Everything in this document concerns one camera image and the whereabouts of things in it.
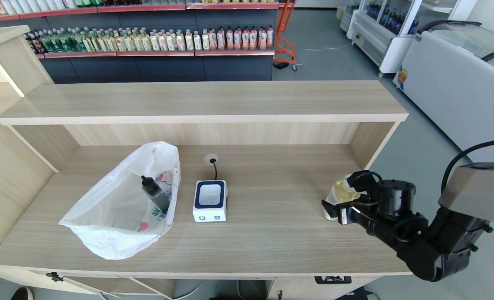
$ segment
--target orange hand truck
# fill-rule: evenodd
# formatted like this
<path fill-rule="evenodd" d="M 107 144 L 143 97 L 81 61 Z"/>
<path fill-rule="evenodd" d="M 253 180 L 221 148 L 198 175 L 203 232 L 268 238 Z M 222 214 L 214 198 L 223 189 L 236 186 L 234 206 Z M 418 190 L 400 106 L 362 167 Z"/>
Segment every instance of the orange hand truck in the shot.
<path fill-rule="evenodd" d="M 273 61 L 280 63 L 291 63 L 292 70 L 297 71 L 297 55 L 295 55 L 295 45 L 282 37 L 282 34 L 286 32 L 287 24 L 291 18 L 293 9 L 295 8 L 295 2 L 296 0 L 286 0 L 286 2 L 280 4 L 278 11 L 280 18 L 275 42 L 275 55 L 287 54 L 291 57 L 291 59 L 273 57 Z"/>

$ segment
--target shoe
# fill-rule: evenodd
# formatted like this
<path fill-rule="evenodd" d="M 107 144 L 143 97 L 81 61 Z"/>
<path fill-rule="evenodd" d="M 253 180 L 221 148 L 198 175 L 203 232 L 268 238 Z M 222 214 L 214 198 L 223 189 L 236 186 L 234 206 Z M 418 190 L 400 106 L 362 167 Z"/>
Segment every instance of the shoe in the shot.
<path fill-rule="evenodd" d="M 11 300 L 34 300 L 32 292 L 26 287 L 20 287 L 15 291 Z"/>

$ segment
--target wooden countertop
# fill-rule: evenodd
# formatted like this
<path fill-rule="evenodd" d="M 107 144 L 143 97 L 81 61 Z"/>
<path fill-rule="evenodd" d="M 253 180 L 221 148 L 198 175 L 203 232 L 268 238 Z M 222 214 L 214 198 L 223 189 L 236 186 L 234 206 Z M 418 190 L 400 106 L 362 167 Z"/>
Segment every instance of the wooden countertop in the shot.
<path fill-rule="evenodd" d="M 408 113 L 376 80 L 55 84 L 2 125 L 390 122 Z"/>
<path fill-rule="evenodd" d="M 226 277 L 409 275 L 395 251 L 356 224 L 322 213 L 331 185 L 359 170 L 348 145 L 180 146 L 182 181 L 173 226 L 126 260 L 104 260 L 59 220 L 135 147 L 81 147 L 49 180 L 0 247 L 0 264 L 80 274 Z M 194 222 L 197 180 L 212 179 L 203 163 L 219 155 L 227 181 L 227 221 Z"/>

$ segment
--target white plastic bag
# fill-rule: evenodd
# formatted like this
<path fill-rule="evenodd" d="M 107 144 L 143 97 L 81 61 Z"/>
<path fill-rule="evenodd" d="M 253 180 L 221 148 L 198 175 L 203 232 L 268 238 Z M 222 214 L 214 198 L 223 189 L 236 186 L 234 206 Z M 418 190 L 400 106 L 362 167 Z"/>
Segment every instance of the white plastic bag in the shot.
<path fill-rule="evenodd" d="M 160 213 L 142 190 L 141 175 L 155 178 L 169 196 L 167 213 Z M 82 196 L 59 224 L 71 228 L 101 258 L 130 258 L 173 224 L 179 183 L 177 148 L 166 142 L 145 144 Z"/>

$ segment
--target wooden counter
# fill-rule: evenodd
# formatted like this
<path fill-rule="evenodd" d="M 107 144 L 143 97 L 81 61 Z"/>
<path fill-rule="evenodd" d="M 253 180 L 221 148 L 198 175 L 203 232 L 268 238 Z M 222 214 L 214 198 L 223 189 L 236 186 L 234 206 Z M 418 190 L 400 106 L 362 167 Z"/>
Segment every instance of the wooden counter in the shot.
<path fill-rule="evenodd" d="M 182 278 L 268 280 L 273 299 L 292 285 L 334 296 L 407 275 L 393 250 L 360 226 L 327 221 L 321 207 L 336 180 L 369 168 L 406 117 L 377 81 L 37 87 L 0 123 L 56 173 L 1 245 L 0 265 L 60 272 L 114 296 L 167 298 Z M 180 154 L 173 226 L 131 258 L 103 260 L 58 222 L 137 146 L 156 140 Z M 227 221 L 197 223 L 195 183 L 213 177 L 203 162 L 212 152 L 229 188 Z M 355 281 L 319 292 L 314 275 Z"/>

